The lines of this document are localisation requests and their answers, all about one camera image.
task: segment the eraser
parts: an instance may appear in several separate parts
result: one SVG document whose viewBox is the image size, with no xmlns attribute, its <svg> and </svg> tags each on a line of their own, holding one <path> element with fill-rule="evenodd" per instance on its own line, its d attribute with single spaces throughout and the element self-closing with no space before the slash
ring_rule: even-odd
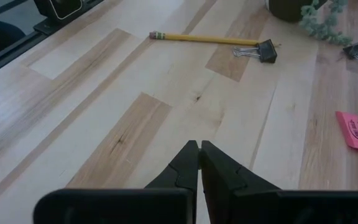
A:
<svg viewBox="0 0 358 224">
<path fill-rule="evenodd" d="M 348 146 L 358 149 L 358 116 L 350 113 L 335 112 L 336 118 Z"/>
</svg>

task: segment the yellow pencil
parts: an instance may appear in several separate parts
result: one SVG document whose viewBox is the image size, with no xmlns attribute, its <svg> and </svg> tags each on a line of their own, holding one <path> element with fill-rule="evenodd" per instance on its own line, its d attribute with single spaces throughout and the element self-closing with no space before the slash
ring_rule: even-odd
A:
<svg viewBox="0 0 358 224">
<path fill-rule="evenodd" d="M 255 46 L 258 43 L 260 43 L 260 41 L 258 40 L 209 37 L 209 36 L 200 36 L 200 35 L 166 34 L 157 31 L 151 32 L 149 37 L 151 39 L 157 39 L 157 40 L 187 40 L 187 41 L 197 41 L 197 42 L 211 42 L 211 43 L 218 43 L 218 44 L 236 44 L 236 45 L 251 45 L 251 46 Z"/>
</svg>

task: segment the green plant leaves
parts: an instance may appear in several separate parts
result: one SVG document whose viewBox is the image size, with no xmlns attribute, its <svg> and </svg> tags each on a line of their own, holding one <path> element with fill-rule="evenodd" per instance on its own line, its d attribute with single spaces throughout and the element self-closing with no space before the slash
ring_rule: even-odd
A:
<svg viewBox="0 0 358 224">
<path fill-rule="evenodd" d="M 352 38 L 345 36 L 342 32 L 336 33 L 333 27 L 337 25 L 337 14 L 342 12 L 342 7 L 347 4 L 347 0 L 331 0 L 328 6 L 331 14 L 325 18 L 322 24 L 317 23 L 317 10 L 314 6 L 318 5 L 319 0 L 313 0 L 310 6 L 301 7 L 301 15 L 303 16 L 299 25 L 302 26 L 310 36 L 316 37 L 318 40 L 328 40 L 330 44 L 338 44 L 347 46 L 351 44 Z"/>
</svg>

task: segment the pink eraser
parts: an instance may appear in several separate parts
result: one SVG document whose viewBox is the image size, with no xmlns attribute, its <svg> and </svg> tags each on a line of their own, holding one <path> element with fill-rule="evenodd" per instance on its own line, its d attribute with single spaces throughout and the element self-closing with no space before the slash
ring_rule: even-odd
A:
<svg viewBox="0 0 358 224">
<path fill-rule="evenodd" d="M 335 112 L 345 142 L 348 146 L 358 149 L 358 116 L 350 113 Z"/>
</svg>

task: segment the wooden tabletop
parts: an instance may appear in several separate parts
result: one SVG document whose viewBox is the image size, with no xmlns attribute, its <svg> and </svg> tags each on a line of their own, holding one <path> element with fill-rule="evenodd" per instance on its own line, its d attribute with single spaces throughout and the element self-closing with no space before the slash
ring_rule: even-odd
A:
<svg viewBox="0 0 358 224">
<path fill-rule="evenodd" d="M 338 29 L 358 41 L 357 0 Z M 282 46 L 267 64 L 153 30 Z M 142 188 L 190 139 L 283 189 L 358 189 L 338 110 L 358 115 L 358 62 L 262 0 L 105 0 L 0 69 L 0 223 L 64 187 Z"/>
</svg>

